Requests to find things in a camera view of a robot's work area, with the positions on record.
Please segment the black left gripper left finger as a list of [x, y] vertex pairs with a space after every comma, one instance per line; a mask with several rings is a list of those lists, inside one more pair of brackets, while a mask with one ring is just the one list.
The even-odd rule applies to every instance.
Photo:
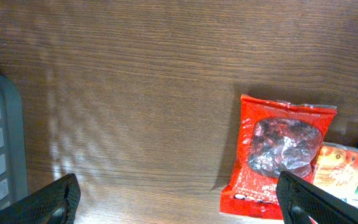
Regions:
[[0, 224], [73, 224], [81, 190], [67, 174], [0, 211]]

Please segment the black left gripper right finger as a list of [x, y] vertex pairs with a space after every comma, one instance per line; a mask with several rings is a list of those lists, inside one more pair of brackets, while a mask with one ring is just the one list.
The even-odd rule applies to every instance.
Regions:
[[276, 195], [285, 224], [358, 224], [358, 208], [291, 172], [280, 173]]

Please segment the orange tissue pack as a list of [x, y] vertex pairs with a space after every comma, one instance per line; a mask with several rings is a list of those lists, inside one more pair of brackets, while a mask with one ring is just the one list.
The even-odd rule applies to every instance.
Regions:
[[358, 148], [323, 143], [312, 183], [344, 202], [350, 201], [358, 187]]

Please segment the red snack bag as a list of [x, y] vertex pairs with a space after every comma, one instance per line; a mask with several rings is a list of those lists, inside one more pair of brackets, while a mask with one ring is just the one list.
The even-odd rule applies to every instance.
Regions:
[[241, 96], [241, 125], [229, 184], [220, 211], [281, 220], [276, 188], [282, 171], [310, 182], [335, 106], [296, 105]]

